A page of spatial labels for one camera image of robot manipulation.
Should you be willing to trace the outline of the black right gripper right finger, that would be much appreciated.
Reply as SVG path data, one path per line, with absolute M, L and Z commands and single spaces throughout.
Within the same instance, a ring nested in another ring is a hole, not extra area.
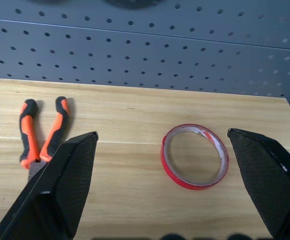
M 274 240 L 290 240 L 290 153 L 263 134 L 230 128 L 244 186 Z

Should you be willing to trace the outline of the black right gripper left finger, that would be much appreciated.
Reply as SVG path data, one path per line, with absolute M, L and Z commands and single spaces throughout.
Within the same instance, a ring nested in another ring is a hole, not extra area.
M 70 138 L 28 181 L 0 222 L 0 240 L 73 240 L 89 194 L 96 131 Z

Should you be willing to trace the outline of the grey pegboard panel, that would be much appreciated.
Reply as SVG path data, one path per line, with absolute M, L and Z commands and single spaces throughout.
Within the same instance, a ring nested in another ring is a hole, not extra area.
M 290 0 L 0 0 L 0 78 L 290 105 Z

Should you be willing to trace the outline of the orange and black pliers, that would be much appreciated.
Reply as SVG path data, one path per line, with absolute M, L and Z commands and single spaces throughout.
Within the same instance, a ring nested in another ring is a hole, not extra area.
M 30 181 L 46 164 L 48 164 L 62 143 L 70 123 L 68 100 L 59 96 L 55 100 L 56 119 L 41 149 L 36 139 L 34 119 L 39 107 L 34 99 L 25 100 L 19 115 L 19 131 L 23 144 L 23 152 L 19 162 L 28 170 Z

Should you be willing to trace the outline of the red tape roll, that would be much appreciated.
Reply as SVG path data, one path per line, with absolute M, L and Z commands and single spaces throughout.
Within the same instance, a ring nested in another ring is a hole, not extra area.
M 217 150 L 218 155 L 220 157 L 220 168 L 216 176 L 212 180 L 206 182 L 189 181 L 186 180 L 184 177 L 182 177 L 180 174 L 178 174 L 176 170 L 172 167 L 172 163 L 168 155 L 168 147 L 173 137 L 175 137 L 179 133 L 184 132 L 192 132 L 203 136 L 204 138 L 208 139 Z M 162 144 L 160 148 L 160 158 L 163 169 L 165 170 L 166 174 L 170 177 L 170 179 L 173 180 L 179 186 L 189 190 L 204 190 L 219 183 L 225 177 L 230 162 L 228 151 L 222 140 L 210 129 L 202 125 L 191 123 L 177 125 L 167 132 L 167 134 L 162 139 Z

